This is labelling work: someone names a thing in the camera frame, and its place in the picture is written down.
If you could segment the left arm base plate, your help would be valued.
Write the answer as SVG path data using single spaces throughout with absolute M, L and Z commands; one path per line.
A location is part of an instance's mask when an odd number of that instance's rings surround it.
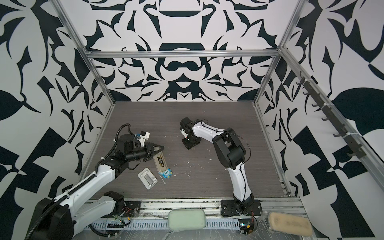
M 136 217 L 141 212 L 141 201 L 124 201 L 123 207 L 119 210 L 119 216 L 122 218 Z

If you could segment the white remote control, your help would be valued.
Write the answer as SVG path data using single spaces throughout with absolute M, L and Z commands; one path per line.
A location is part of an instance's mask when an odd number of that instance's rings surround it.
M 158 173 L 162 173 L 168 169 L 163 152 L 156 154 L 153 157 L 153 159 L 154 159 Z

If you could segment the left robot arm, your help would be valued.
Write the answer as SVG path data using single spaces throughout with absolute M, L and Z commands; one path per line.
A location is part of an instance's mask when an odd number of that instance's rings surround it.
M 116 136 L 114 145 L 98 162 L 95 170 L 77 185 L 53 199 L 45 198 L 35 207 L 27 240 L 70 240 L 97 219 L 125 214 L 124 196 L 109 191 L 99 200 L 87 201 L 101 188 L 129 168 L 131 162 L 147 161 L 162 152 L 164 146 L 141 143 L 132 134 Z

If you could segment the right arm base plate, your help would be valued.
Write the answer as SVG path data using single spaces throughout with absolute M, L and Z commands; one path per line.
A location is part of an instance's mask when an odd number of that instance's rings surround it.
M 221 216 L 224 218 L 234 216 L 261 216 L 263 212 L 261 202 L 259 200 L 245 201 L 241 203 L 237 200 L 221 200 Z

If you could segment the brown AA battery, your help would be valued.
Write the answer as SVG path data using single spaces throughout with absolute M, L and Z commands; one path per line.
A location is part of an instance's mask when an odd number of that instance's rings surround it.
M 160 156 L 160 157 L 158 157 L 158 160 L 159 160 L 160 166 L 161 166 L 162 168 L 165 168 L 165 167 L 166 167 L 166 162 L 165 162 L 164 157 L 163 157 L 163 156 Z

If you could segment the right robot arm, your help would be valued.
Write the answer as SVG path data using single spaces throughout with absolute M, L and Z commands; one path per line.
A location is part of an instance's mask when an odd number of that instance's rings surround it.
M 188 150 L 197 146 L 202 139 L 213 144 L 218 160 L 229 171 L 238 212 L 248 212 L 254 203 L 254 195 L 245 173 L 247 152 L 236 132 L 232 128 L 218 129 L 202 120 L 192 121 L 189 118 L 181 120 L 180 131 Z

